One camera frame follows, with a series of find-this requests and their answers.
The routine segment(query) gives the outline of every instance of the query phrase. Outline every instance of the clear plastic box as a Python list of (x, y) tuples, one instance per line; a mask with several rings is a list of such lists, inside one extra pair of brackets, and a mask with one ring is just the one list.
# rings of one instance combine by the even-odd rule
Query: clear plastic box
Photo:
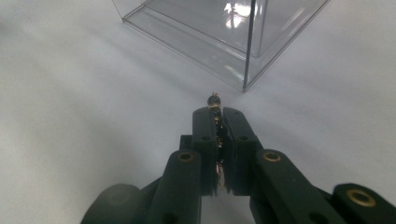
[(113, 0), (122, 20), (246, 91), (329, 0)]

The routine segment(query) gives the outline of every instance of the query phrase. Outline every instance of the transparent acrylic container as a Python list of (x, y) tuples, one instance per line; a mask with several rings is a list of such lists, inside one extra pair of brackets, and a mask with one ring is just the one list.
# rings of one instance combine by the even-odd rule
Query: transparent acrylic container
[(243, 91), (328, 1), (113, 0), (125, 23)]

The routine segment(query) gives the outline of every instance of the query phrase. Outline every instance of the white surface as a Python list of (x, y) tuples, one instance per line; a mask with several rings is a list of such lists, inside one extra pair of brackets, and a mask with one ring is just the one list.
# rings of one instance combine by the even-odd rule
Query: white surface
[[(79, 223), (104, 188), (146, 186), (212, 91), (314, 185), (396, 204), (395, 4), (332, 0), (243, 94), (109, 0), (1, 1), (1, 223)], [(253, 223), (248, 200), (225, 195), (204, 198), (202, 217)]]

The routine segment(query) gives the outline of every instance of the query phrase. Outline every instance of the brass ring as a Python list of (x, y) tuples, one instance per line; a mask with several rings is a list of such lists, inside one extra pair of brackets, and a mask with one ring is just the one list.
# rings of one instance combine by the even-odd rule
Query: brass ring
[(177, 157), (182, 162), (189, 162), (194, 160), (194, 154), (190, 152), (182, 152), (178, 154)]
[(267, 161), (273, 161), (273, 162), (277, 162), (280, 161), (280, 156), (275, 153), (275, 152), (265, 152), (264, 155), (262, 155), (264, 157), (265, 160)]
[(364, 207), (376, 206), (375, 199), (361, 189), (349, 189), (346, 191), (347, 197), (354, 203)]

